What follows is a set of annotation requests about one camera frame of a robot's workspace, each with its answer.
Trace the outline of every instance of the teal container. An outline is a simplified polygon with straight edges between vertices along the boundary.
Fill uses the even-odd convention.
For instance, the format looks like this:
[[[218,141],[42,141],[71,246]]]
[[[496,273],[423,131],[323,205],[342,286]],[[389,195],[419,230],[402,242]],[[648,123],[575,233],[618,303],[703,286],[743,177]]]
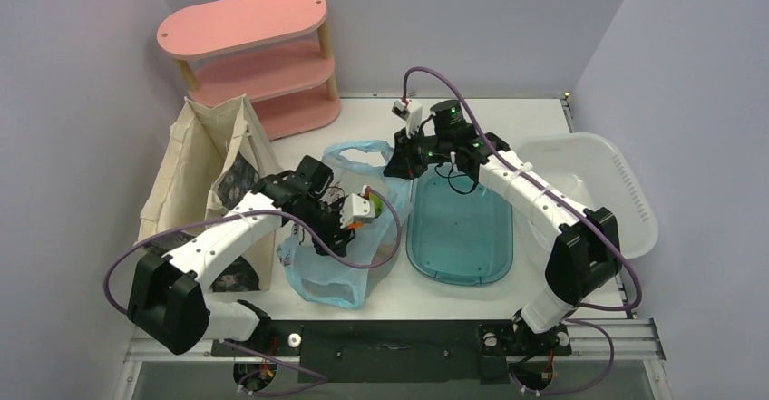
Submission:
[[[446,173],[447,166],[439,171]],[[451,184],[460,191],[472,187],[464,176],[452,178]],[[512,265],[509,203],[482,185],[471,194],[458,194],[433,166],[412,190],[406,252],[417,270],[439,282],[466,286],[490,284],[507,274]]]

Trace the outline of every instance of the pink shelf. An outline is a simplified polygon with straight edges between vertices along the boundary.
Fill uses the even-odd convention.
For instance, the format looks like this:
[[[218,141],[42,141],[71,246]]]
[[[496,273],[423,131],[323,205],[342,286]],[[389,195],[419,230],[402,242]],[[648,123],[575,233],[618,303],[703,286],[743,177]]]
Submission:
[[[190,97],[210,107],[245,93],[252,102],[301,92],[334,74],[314,41],[297,41],[261,51],[231,55],[204,64],[195,76],[200,88]]]
[[[341,110],[339,99],[328,99],[325,84],[254,103],[254,111],[270,140],[326,126]]]
[[[326,0],[220,0],[167,17],[158,43],[174,58],[200,60],[312,33],[326,15]]]

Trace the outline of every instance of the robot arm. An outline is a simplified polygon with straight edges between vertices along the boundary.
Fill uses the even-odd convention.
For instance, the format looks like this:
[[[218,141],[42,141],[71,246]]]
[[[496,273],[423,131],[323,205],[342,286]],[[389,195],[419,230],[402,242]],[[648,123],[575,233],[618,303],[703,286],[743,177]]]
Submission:
[[[247,340],[267,314],[248,302],[207,301],[204,291],[224,268],[287,218],[299,217],[337,255],[355,237],[354,222],[375,218],[370,201],[357,194],[327,203],[322,200],[333,179],[331,169],[306,156],[296,171],[269,175],[228,214],[263,211],[205,230],[162,257],[145,255],[136,266],[128,319],[174,354],[190,350],[201,339]],[[320,255],[326,253],[316,245]]]
[[[535,298],[516,317],[521,335],[551,331],[590,292],[613,278],[620,269],[618,260],[577,218],[521,177],[527,172],[544,187],[550,185],[532,171],[507,143],[486,133],[494,148],[507,162],[519,167],[511,171],[481,141],[475,128],[464,120],[457,101],[444,101],[430,110],[435,135],[422,130],[422,105],[416,101],[397,101],[393,113],[406,121],[395,134],[395,151],[384,169],[385,176],[418,178],[430,164],[449,163],[474,182],[493,190],[522,213],[540,232],[540,244],[549,248],[547,256],[537,256],[534,264],[543,271],[543,281]],[[615,245],[619,244],[617,220],[605,208],[589,210],[563,193],[550,188],[564,202],[583,211]]]

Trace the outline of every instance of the white plastic basket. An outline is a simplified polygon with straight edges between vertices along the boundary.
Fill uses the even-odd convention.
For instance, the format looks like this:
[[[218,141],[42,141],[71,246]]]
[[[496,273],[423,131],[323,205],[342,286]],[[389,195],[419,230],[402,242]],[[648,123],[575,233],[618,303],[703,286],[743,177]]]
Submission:
[[[617,146],[590,133],[532,138],[514,148],[542,178],[572,199],[617,216],[625,258],[648,253],[657,243],[657,218]]]

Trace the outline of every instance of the blue plastic bag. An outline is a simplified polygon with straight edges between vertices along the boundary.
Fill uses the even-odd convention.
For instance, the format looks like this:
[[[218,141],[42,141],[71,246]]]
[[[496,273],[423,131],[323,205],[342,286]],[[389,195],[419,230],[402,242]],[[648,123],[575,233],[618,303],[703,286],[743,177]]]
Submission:
[[[383,175],[384,166],[351,161],[342,155],[351,150],[380,154],[384,162],[393,155],[393,148],[386,141],[349,141],[329,146],[323,152],[321,161],[334,171],[334,181],[324,200],[332,201],[350,193],[359,193],[364,185],[369,185],[393,204],[403,226],[411,210],[411,182],[386,178]],[[393,214],[384,207],[382,215],[373,223],[356,231],[355,239],[347,245],[346,260],[371,264],[388,257],[395,235]],[[401,246],[404,245],[405,230],[401,236]],[[329,256],[318,255],[310,237],[297,226],[292,236],[278,247],[278,255],[286,269],[288,283],[304,300],[347,308],[363,305],[376,283],[393,268],[397,257],[378,268],[350,268]]]

